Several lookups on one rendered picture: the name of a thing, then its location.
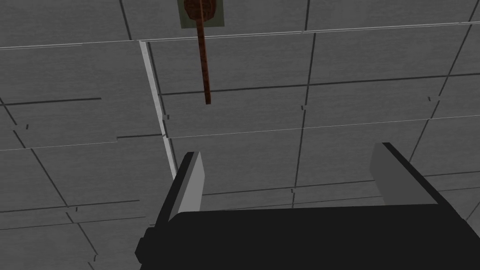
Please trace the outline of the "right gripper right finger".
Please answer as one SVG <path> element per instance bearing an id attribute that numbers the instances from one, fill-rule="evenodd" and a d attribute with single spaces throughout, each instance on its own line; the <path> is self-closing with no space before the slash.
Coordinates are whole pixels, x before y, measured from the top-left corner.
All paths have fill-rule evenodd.
<path id="1" fill-rule="evenodd" d="M 449 202 L 390 142 L 375 143 L 369 171 L 385 205 L 439 205 Z"/>

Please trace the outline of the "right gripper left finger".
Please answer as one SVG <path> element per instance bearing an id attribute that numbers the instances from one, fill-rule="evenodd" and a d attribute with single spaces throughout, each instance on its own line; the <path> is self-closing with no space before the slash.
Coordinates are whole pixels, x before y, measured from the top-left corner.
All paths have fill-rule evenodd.
<path id="1" fill-rule="evenodd" d="M 199 211 L 205 172 L 200 152 L 187 152 L 164 200 L 155 227 L 182 212 Z"/>

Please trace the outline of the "brown wooden spoon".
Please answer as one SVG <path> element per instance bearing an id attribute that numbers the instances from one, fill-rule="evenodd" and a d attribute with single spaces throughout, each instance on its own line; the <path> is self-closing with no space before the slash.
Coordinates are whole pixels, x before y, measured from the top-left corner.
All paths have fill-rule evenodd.
<path id="1" fill-rule="evenodd" d="M 189 19 L 195 21 L 198 37 L 202 81 L 204 88 L 205 103 L 211 104 L 210 79 L 204 33 L 204 23 L 215 16 L 216 0 L 184 0 L 184 9 Z"/>

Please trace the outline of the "olive green square plate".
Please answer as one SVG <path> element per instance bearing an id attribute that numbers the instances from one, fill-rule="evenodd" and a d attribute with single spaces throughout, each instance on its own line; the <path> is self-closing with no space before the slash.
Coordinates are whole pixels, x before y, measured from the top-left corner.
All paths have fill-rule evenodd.
<path id="1" fill-rule="evenodd" d="M 191 20 L 184 8 L 184 0 L 177 0 L 180 26 L 182 29 L 193 29 L 196 28 L 196 23 L 194 20 Z M 224 27 L 224 7 L 223 0 L 216 0 L 216 12 L 213 18 L 204 22 L 204 27 Z"/>

